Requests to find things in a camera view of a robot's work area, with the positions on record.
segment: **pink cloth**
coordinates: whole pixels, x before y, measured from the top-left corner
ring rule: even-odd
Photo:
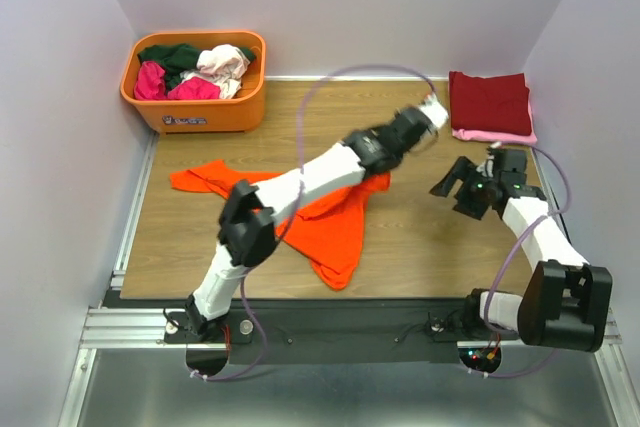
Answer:
[[[503,132],[485,132],[483,130],[453,130],[453,136],[460,140],[478,140],[481,142],[524,142],[535,144],[538,142],[536,133],[533,131],[533,120],[531,116],[531,104],[528,105],[529,120],[531,121],[531,135],[505,134]]]
[[[133,87],[133,96],[138,100],[165,100],[164,90],[164,69],[151,60],[143,62]]]
[[[167,97],[169,100],[219,99],[220,87],[200,77],[193,77],[179,84]]]

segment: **wooden tabletop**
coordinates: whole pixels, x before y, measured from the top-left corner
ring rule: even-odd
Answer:
[[[270,82],[267,114],[253,132],[161,136],[145,194],[123,298],[184,298],[201,282],[214,254],[223,199],[172,190],[169,174],[223,159],[232,169],[286,171],[297,165],[295,112],[308,82]],[[437,84],[448,105],[447,84]],[[308,106],[307,160],[352,129],[387,122],[428,92],[421,82],[331,82]],[[480,162],[486,144],[462,142],[447,126],[430,149],[408,154],[391,174],[391,188],[371,196],[360,265],[341,291],[327,287],[308,260],[288,245],[247,279],[250,297],[448,297],[488,288],[515,238],[495,212],[482,221],[454,212],[452,198],[429,189],[460,155]],[[528,182],[539,184],[531,157]],[[531,269],[520,252],[500,288],[523,293]]]

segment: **logo on basket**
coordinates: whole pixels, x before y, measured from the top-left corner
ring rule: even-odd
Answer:
[[[181,117],[181,118],[176,118],[173,117],[172,115],[163,115],[162,116],[162,121],[164,122],[164,125],[186,125],[186,124],[206,124],[207,123],[207,119],[205,119],[204,117]]]

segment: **orange shirt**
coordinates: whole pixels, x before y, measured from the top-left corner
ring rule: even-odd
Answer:
[[[171,174],[171,187],[187,192],[214,192],[229,197],[234,184],[253,184],[280,175],[275,172],[238,172],[222,160]],[[300,209],[284,241],[309,257],[311,267],[332,289],[347,286],[358,266],[364,242],[364,213],[369,196],[386,191],[391,175],[370,177],[354,187],[338,189]],[[285,220],[276,229],[280,235]]]

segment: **orange basket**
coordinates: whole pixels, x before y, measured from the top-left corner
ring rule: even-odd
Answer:
[[[199,49],[221,44],[247,47],[256,60],[242,76],[242,88],[233,99],[138,100],[133,87],[138,78],[138,52],[155,45],[188,43]],[[233,132],[255,129],[264,117],[264,65],[266,45],[258,34],[247,31],[161,32],[144,37],[133,46],[120,92],[156,132]]]

